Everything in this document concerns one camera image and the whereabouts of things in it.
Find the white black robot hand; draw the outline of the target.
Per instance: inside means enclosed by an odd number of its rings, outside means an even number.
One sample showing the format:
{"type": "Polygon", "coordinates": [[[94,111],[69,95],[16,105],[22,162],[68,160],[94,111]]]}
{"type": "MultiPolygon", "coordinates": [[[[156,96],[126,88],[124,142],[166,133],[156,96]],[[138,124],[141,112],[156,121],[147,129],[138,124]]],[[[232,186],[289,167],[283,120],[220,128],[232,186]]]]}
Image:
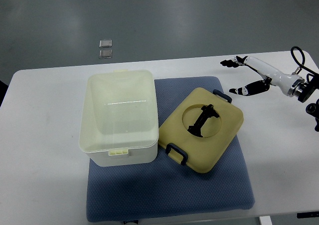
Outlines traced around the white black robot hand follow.
{"type": "Polygon", "coordinates": [[[230,60],[223,60],[220,62],[222,66],[234,67],[247,66],[256,73],[258,73],[262,80],[252,82],[244,87],[232,88],[229,92],[252,96],[266,92],[270,86],[278,86],[282,93],[286,96],[297,96],[298,90],[303,87],[305,80],[297,74],[285,74],[270,64],[261,61],[255,57],[245,56],[243,58],[236,56],[230,60]]]}

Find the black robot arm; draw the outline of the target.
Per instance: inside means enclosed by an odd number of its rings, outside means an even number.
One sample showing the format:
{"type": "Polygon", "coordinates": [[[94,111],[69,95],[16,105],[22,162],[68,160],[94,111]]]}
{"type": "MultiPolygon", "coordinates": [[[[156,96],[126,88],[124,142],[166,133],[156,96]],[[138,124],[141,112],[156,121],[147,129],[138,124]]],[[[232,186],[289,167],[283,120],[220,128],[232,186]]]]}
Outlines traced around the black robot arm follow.
{"type": "MultiPolygon", "coordinates": [[[[302,82],[300,86],[300,94],[298,96],[298,100],[302,103],[306,102],[310,96],[319,89],[319,75],[315,74],[307,74],[306,82],[302,82]]],[[[306,106],[306,113],[313,116],[316,125],[315,131],[319,131],[319,100],[317,99],[316,103],[310,103],[306,106]]]]}

